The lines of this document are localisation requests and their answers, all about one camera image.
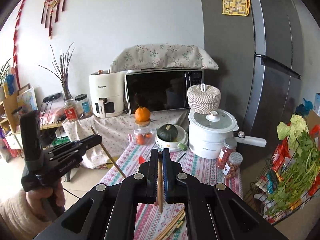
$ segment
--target chinese knot ornament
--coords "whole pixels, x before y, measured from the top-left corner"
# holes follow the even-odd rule
[[[44,28],[47,28],[49,25],[49,39],[51,39],[52,37],[52,14],[54,13],[54,8],[57,6],[56,13],[55,13],[55,20],[54,20],[54,22],[56,23],[59,17],[60,2],[61,0],[45,0],[43,5],[41,24],[44,23]],[[61,11],[65,10],[65,3],[66,3],[66,0],[63,0]]]

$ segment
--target patterned tablecloth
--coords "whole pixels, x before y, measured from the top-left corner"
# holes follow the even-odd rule
[[[189,110],[170,110],[151,113],[150,127],[156,129],[166,123],[172,123],[182,126],[188,130]],[[128,134],[134,131],[134,116],[122,114],[116,117],[101,119],[92,115],[89,118],[78,120],[76,122],[63,122],[63,129],[67,133],[70,141],[84,139],[92,135],[90,126],[96,133],[102,136],[103,145],[111,156],[120,156],[129,144]],[[82,165],[86,168],[94,169],[108,161],[107,155],[98,145],[87,150],[83,156]]]
[[[127,176],[132,175],[138,171],[139,156],[143,156],[144,159],[148,161],[152,148],[160,150],[155,143],[141,146],[131,142],[117,160],[117,164]],[[178,160],[182,154],[182,151],[171,153],[171,160]],[[225,180],[223,178],[222,170],[219,170],[216,167],[216,159],[200,158],[193,154],[190,149],[187,150],[186,155],[179,163],[184,172],[195,176],[202,183],[214,185],[217,182],[222,182],[242,198],[242,184],[239,169],[233,179]],[[100,182],[111,186],[122,182],[123,179],[124,178],[117,169],[112,167]],[[159,213],[158,208],[158,206],[155,207],[152,204],[138,204],[134,240],[155,239],[163,228],[180,212],[183,208],[183,204],[167,204],[164,200],[162,214]],[[168,238],[168,240],[173,239],[188,239],[186,223]]]

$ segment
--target sleeve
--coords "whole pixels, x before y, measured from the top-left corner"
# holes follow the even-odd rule
[[[51,224],[34,216],[23,190],[0,204],[0,214],[9,230],[19,240],[31,240]]]

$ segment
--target refrigerator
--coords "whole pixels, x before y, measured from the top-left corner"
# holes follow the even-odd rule
[[[276,128],[288,123],[300,95],[303,43],[292,0],[251,0],[249,16],[222,15],[222,0],[202,0],[204,49],[218,63],[204,81],[221,91],[219,108],[233,114],[246,135],[265,138],[259,148],[238,145],[243,167],[270,157]]]

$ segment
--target woven basket with lid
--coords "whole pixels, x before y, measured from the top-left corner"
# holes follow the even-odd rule
[[[189,87],[187,95],[190,108],[199,114],[216,111],[221,99],[219,89],[205,84]]]

